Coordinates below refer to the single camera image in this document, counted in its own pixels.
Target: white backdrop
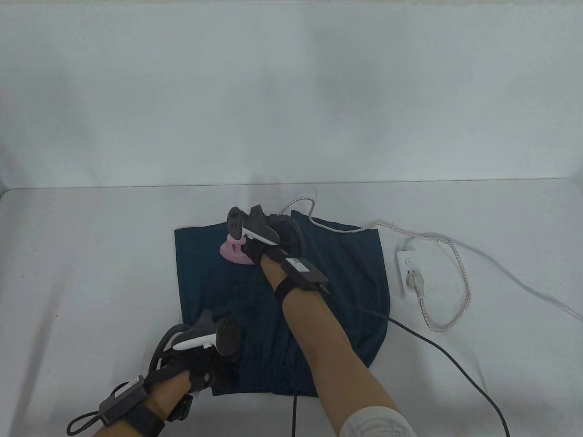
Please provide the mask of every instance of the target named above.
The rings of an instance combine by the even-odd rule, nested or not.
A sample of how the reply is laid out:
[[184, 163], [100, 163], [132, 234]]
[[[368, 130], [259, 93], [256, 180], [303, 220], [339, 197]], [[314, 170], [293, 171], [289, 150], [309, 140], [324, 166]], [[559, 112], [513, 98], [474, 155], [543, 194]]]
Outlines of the white backdrop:
[[0, 6], [8, 188], [574, 176], [583, 5]]

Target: wrist strap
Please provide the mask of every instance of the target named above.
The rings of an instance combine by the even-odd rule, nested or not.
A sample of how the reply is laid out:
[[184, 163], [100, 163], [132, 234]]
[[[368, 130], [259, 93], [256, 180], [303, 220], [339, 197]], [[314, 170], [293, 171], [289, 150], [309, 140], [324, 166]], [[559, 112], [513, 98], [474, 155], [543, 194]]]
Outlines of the wrist strap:
[[275, 289], [275, 298], [278, 300], [279, 305], [283, 305], [283, 300], [294, 288], [297, 288], [297, 284], [289, 276], [279, 283], [278, 287]]
[[166, 426], [156, 413], [142, 403], [132, 408], [124, 420], [143, 437], [158, 437]]

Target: white table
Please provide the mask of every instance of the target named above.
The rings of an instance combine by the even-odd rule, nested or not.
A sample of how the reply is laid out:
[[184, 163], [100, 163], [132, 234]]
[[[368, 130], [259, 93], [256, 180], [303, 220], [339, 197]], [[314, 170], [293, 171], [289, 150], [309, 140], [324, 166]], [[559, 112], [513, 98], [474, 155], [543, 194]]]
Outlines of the white table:
[[[10, 191], [0, 202], [0, 436], [64, 435], [73, 417], [146, 371], [161, 335], [181, 319], [176, 228], [223, 221], [233, 205], [275, 212], [299, 195], [315, 196], [314, 215], [324, 219], [385, 219], [476, 245], [583, 312], [583, 196], [565, 180]], [[391, 315], [484, 384], [513, 437], [579, 435], [583, 323], [460, 249], [472, 304], [458, 326], [433, 334], [415, 298], [399, 290], [395, 250], [405, 238], [380, 235]], [[430, 311], [446, 320], [461, 301], [461, 278], [447, 248], [414, 246]], [[453, 365], [397, 327], [371, 369], [420, 437], [503, 435], [494, 410]], [[164, 433], [288, 435], [291, 416], [291, 397], [207, 391]], [[300, 398], [297, 435], [333, 435], [317, 399]]]

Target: pink object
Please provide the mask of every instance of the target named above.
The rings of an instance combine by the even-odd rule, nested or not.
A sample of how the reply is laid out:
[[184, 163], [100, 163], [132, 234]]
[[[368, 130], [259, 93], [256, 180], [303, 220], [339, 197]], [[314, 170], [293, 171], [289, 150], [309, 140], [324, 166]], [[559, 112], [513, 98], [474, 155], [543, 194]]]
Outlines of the pink object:
[[234, 239], [227, 234], [227, 241], [221, 244], [219, 252], [226, 260], [236, 264], [253, 264], [247, 255], [241, 252], [241, 246], [247, 242], [245, 237]]

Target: white sleeve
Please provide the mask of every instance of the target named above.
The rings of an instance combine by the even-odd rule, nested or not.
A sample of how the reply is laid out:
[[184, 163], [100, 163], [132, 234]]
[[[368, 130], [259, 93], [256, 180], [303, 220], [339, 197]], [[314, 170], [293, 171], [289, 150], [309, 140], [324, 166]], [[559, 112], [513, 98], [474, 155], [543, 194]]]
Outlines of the white sleeve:
[[416, 437], [409, 423], [395, 410], [367, 407], [351, 415], [340, 437]]

